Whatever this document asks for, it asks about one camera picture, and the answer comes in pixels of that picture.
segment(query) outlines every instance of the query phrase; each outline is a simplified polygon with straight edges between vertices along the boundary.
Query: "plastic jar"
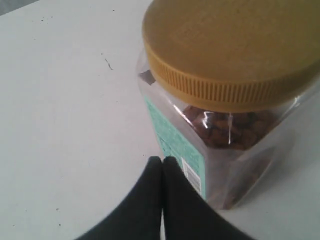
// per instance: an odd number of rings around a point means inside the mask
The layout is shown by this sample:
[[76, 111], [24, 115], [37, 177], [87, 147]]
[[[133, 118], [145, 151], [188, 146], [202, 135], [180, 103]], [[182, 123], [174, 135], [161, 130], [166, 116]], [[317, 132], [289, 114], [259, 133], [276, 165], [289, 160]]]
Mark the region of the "plastic jar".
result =
[[164, 155], [213, 208], [236, 205], [289, 150], [286, 119], [319, 89], [318, 9], [300, 0], [149, 6], [140, 90]]

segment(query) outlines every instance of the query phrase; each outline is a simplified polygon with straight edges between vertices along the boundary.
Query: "teal label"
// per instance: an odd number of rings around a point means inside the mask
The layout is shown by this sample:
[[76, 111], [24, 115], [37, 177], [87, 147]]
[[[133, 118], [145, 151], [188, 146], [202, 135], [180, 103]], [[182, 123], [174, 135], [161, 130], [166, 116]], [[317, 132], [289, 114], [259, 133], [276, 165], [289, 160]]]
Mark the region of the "teal label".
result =
[[195, 190], [205, 199], [205, 159], [204, 156], [174, 127], [158, 108], [145, 98], [156, 137], [165, 157], [175, 157]]

